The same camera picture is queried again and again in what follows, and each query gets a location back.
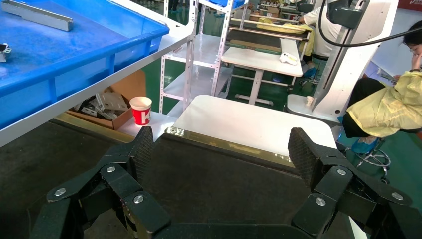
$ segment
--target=blue shoe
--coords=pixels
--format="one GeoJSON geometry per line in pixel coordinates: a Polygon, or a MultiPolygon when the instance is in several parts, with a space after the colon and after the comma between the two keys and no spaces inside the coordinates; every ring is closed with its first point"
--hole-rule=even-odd
{"type": "Polygon", "coordinates": [[[303,75],[303,77],[313,77],[315,73],[317,72],[317,69],[315,67],[309,68],[303,75]]]}
{"type": "Polygon", "coordinates": [[[354,153],[368,153],[371,150],[373,150],[378,142],[379,142],[379,138],[377,138],[376,140],[374,140],[372,143],[367,144],[366,142],[359,142],[361,139],[358,139],[353,145],[352,145],[352,152],[354,153]]]}

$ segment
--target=cardboard box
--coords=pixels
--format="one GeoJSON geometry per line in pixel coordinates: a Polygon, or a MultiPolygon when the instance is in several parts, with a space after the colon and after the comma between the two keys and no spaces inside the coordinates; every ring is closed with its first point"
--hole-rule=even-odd
{"type": "Polygon", "coordinates": [[[278,7],[268,7],[268,13],[278,16],[280,9],[278,7]]]}
{"type": "MultiPolygon", "coordinates": [[[[251,15],[257,15],[257,16],[260,16],[260,15],[261,15],[261,12],[260,12],[260,11],[253,11],[253,12],[251,12],[251,15]]],[[[259,17],[256,17],[256,16],[250,16],[250,17],[249,17],[249,20],[250,20],[250,21],[258,21],[258,20],[259,20],[259,17]]]]}
{"type": "MultiPolygon", "coordinates": [[[[108,90],[120,93],[129,105],[129,100],[137,96],[146,96],[145,72],[138,70],[133,74],[121,79],[119,82],[108,87],[108,90]]],[[[119,115],[115,120],[100,119],[94,116],[85,115],[70,109],[66,113],[95,123],[106,128],[117,130],[132,118],[132,108],[119,115]]]]}

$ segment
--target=yellow jacket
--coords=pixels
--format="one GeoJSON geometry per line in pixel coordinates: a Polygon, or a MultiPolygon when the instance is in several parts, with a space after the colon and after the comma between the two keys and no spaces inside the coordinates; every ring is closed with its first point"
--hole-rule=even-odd
{"type": "Polygon", "coordinates": [[[381,89],[347,109],[369,135],[386,137],[422,127],[422,73],[405,72],[395,87],[381,89]]]}
{"type": "MultiPolygon", "coordinates": [[[[260,18],[258,20],[258,22],[273,24],[273,22],[270,19],[264,18],[264,17],[260,18]]],[[[286,24],[283,24],[283,26],[294,27],[294,28],[297,28],[299,30],[279,28],[279,27],[276,27],[276,26],[257,25],[257,27],[258,28],[261,28],[261,29],[265,29],[265,30],[269,30],[269,31],[284,32],[284,33],[297,33],[297,34],[301,34],[301,33],[303,33],[302,30],[311,31],[311,35],[309,36],[308,44],[306,45],[306,49],[305,49],[305,53],[304,53],[304,55],[310,56],[311,53],[312,53],[312,49],[314,48],[314,30],[312,28],[310,28],[309,26],[307,26],[307,25],[299,25],[298,26],[298,25],[292,25],[290,23],[286,23],[286,24]]],[[[302,41],[300,43],[300,45],[299,45],[299,51],[300,52],[302,52],[304,45],[305,45],[305,42],[302,41]]]]}

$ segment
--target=screw head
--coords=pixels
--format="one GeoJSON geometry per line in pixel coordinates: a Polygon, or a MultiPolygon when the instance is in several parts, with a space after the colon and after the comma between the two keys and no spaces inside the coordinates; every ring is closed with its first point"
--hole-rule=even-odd
{"type": "Polygon", "coordinates": [[[325,200],[323,198],[317,198],[315,199],[315,202],[320,206],[325,206],[325,200]]]}
{"type": "Polygon", "coordinates": [[[134,203],[141,203],[142,201],[144,201],[144,197],[142,195],[138,195],[135,198],[133,198],[134,203]]]}
{"type": "Polygon", "coordinates": [[[394,192],[391,194],[391,196],[393,196],[393,198],[397,199],[397,200],[403,200],[403,196],[394,192]]]}
{"type": "Polygon", "coordinates": [[[111,173],[111,172],[113,172],[113,171],[115,171],[116,170],[116,168],[114,167],[114,166],[111,166],[111,167],[108,167],[107,168],[107,172],[108,173],[111,173]]]}
{"type": "Polygon", "coordinates": [[[346,171],[344,171],[343,169],[337,169],[337,173],[339,173],[340,175],[346,175],[346,171]]]}
{"type": "Polygon", "coordinates": [[[56,191],[56,193],[54,193],[54,195],[58,197],[58,196],[63,195],[65,192],[66,192],[66,188],[60,188],[56,191]]]}

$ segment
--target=blue crate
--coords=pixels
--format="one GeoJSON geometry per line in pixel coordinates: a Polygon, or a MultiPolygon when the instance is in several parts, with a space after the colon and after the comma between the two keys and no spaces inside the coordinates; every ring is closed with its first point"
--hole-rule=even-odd
{"type": "MultiPolygon", "coordinates": [[[[228,0],[209,0],[209,1],[220,6],[227,6],[227,2],[228,2],[228,0]]],[[[243,4],[245,4],[245,0],[234,0],[232,8],[240,7],[243,4]]]]}
{"type": "Polygon", "coordinates": [[[0,63],[0,129],[156,52],[169,32],[107,0],[25,2],[71,17],[74,27],[65,32],[0,11],[0,41],[12,48],[0,63]]]}

